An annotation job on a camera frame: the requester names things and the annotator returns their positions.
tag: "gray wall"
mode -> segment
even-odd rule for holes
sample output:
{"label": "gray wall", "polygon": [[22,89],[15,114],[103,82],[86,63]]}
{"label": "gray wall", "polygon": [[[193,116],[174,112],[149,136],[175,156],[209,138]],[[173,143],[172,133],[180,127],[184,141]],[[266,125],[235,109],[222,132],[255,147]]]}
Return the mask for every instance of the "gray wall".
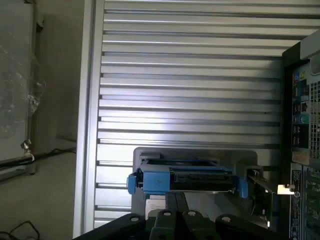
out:
{"label": "gray wall", "polygon": [[[46,152],[67,147],[56,136],[77,133],[84,1],[38,0],[38,9],[45,28],[37,34],[36,56],[46,91],[33,116],[32,137],[35,150]],[[42,161],[34,176],[0,183],[0,231],[31,220],[41,239],[71,239],[75,171],[76,157],[68,153]]]}
{"label": "gray wall", "polygon": [[0,0],[0,161],[23,156],[32,66],[33,6]]}
{"label": "gray wall", "polygon": [[57,136],[76,139],[84,0],[38,0],[44,29],[36,55],[46,91],[33,118],[40,152],[57,146]]}

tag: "metal frame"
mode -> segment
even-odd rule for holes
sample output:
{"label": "metal frame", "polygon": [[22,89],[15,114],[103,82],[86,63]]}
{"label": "metal frame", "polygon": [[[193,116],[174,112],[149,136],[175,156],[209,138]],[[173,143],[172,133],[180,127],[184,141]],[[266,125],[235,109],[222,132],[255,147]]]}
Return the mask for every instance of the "metal frame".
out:
{"label": "metal frame", "polygon": [[[36,31],[37,31],[37,21],[36,21],[36,16],[37,16],[37,8],[36,5],[34,3],[31,2],[10,2],[10,4],[16,5],[15,9],[19,10],[19,8],[22,8],[22,10],[20,9],[19,11],[23,11],[26,13],[29,13],[29,11],[31,11],[30,13],[30,18],[31,20],[28,22],[26,22],[27,24],[29,24],[29,29],[30,29],[30,35],[28,35],[28,42],[29,42],[29,48],[28,46],[25,46],[25,48],[27,49],[28,53],[27,53],[27,57],[24,60],[26,61],[27,65],[23,66],[23,70],[25,70],[25,72],[20,72],[20,74],[24,74],[25,75],[25,80],[26,80],[26,89],[25,92],[23,94],[28,94],[30,93],[30,89],[33,87],[33,75],[35,75],[35,46],[36,46]],[[24,18],[16,18],[16,16],[13,16],[14,21],[18,21],[18,24],[20,25],[20,21]],[[24,150],[21,149],[20,145],[24,140],[28,140],[31,137],[31,126],[32,126],[32,114],[30,113],[29,110],[29,101],[26,100],[25,101],[25,108],[23,109],[25,111],[25,118],[24,118],[24,129],[19,129],[18,134],[22,135],[22,131],[24,133],[24,138],[19,140],[19,137],[17,137],[15,135],[15,140],[14,140],[14,144],[12,144],[10,147],[15,148],[15,150],[13,149],[12,151],[14,151],[14,154],[9,157],[9,159],[0,159],[0,162],[2,161],[11,161],[11,159],[15,159],[15,158],[20,158],[24,156]],[[1,169],[0,170],[0,181],[4,181],[19,175],[23,175],[25,173],[31,173],[31,172],[35,172],[35,169],[33,166],[17,166],[17,167],[10,167],[10,168],[6,168],[6,169]]]}
{"label": "metal frame", "polygon": [[320,30],[315,33],[307,36],[301,41],[300,47],[300,58],[301,59],[310,59],[313,55],[320,52]]}
{"label": "metal frame", "polygon": [[231,214],[220,215],[213,222],[189,209],[184,193],[170,193],[162,200],[163,208],[152,210],[146,219],[144,215],[129,213],[74,240],[280,239],[278,233]]}
{"label": "metal frame", "polygon": [[85,0],[84,2],[84,20],[82,37],[82,59],[80,75],[79,92],[79,117],[78,117],[78,140],[76,155],[76,173],[75,173],[75,193],[74,193],[74,216],[73,216],[73,237],[83,233],[83,217],[85,207],[85,184],[87,172],[87,125],[88,125],[88,101],[91,72],[91,48],[92,34],[94,26],[94,2]]}
{"label": "metal frame", "polygon": [[233,157],[278,164],[278,62],[320,25],[320,4],[104,2],[85,0],[75,237],[131,211],[125,175],[139,147],[250,150]]}

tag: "usb port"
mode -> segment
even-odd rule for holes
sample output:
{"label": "usb port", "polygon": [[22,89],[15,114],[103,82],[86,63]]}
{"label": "usb port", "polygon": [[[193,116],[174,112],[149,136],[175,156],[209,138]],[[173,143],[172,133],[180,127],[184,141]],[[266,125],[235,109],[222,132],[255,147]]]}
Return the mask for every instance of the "usb port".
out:
{"label": "usb port", "polygon": [[308,109],[308,105],[306,103],[301,104],[302,112],[306,112]]}
{"label": "usb port", "polygon": [[293,113],[299,113],[300,112],[300,104],[293,104]]}

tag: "blue plastic latch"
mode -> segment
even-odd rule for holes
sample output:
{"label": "blue plastic latch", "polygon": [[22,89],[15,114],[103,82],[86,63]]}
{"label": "blue plastic latch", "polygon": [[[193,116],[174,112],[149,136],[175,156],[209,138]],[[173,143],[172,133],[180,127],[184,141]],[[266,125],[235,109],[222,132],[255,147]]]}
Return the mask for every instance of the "blue plastic latch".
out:
{"label": "blue plastic latch", "polygon": [[170,192],[170,172],[145,171],[143,173],[143,192],[157,195]]}
{"label": "blue plastic latch", "polygon": [[128,188],[129,194],[133,195],[136,193],[137,177],[135,175],[129,175],[126,179],[126,187]]}
{"label": "blue plastic latch", "polygon": [[248,197],[248,182],[243,177],[237,178],[237,191],[239,192],[239,197],[246,199]]}

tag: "sticker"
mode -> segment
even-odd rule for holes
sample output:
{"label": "sticker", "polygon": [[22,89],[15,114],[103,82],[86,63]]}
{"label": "sticker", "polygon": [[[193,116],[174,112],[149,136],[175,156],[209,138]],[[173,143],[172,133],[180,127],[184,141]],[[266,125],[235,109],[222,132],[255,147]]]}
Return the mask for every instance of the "sticker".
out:
{"label": "sticker", "polygon": [[300,198],[301,193],[299,191],[296,191],[293,196],[298,199]]}
{"label": "sticker", "polygon": [[305,78],[305,72],[300,72],[300,79],[304,79]]}
{"label": "sticker", "polygon": [[292,162],[303,164],[303,165],[309,165],[310,160],[310,152],[309,151],[293,151],[292,152]]}
{"label": "sticker", "polygon": [[308,101],[309,100],[309,95],[308,96],[301,96],[300,97],[300,100],[301,100],[301,102],[305,102],[305,101]]}
{"label": "sticker", "polygon": [[294,75],[294,80],[298,81],[300,79],[300,73],[297,72],[295,75]]}
{"label": "sticker", "polygon": [[[295,186],[295,191],[301,191],[302,171],[291,171],[291,184]],[[300,240],[301,236],[301,195],[290,197],[290,240]]]}

